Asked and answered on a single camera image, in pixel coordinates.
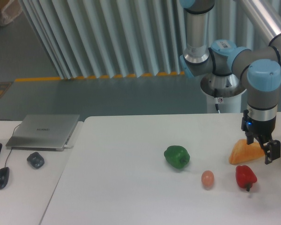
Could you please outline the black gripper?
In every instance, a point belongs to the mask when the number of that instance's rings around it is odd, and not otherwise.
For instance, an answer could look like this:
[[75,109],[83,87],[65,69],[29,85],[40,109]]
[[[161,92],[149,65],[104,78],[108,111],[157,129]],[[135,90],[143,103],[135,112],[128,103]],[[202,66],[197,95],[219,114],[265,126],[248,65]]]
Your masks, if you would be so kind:
[[272,139],[276,117],[267,121],[255,120],[249,116],[249,110],[243,112],[241,130],[245,132],[246,143],[250,145],[256,139],[265,154],[265,164],[268,165],[281,157],[281,142]]

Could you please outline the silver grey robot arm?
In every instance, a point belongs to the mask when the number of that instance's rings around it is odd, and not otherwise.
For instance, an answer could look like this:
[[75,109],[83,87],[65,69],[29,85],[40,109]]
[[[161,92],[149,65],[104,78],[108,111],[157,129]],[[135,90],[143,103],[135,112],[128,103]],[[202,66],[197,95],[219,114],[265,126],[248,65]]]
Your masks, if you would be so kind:
[[209,12],[215,2],[182,0],[187,46],[180,62],[188,77],[207,76],[201,89],[215,100],[247,90],[241,129],[248,144],[258,141],[269,164],[281,156],[281,143],[272,138],[281,85],[281,17],[263,0],[240,0],[238,4],[267,47],[252,51],[228,40],[216,40],[208,46]]

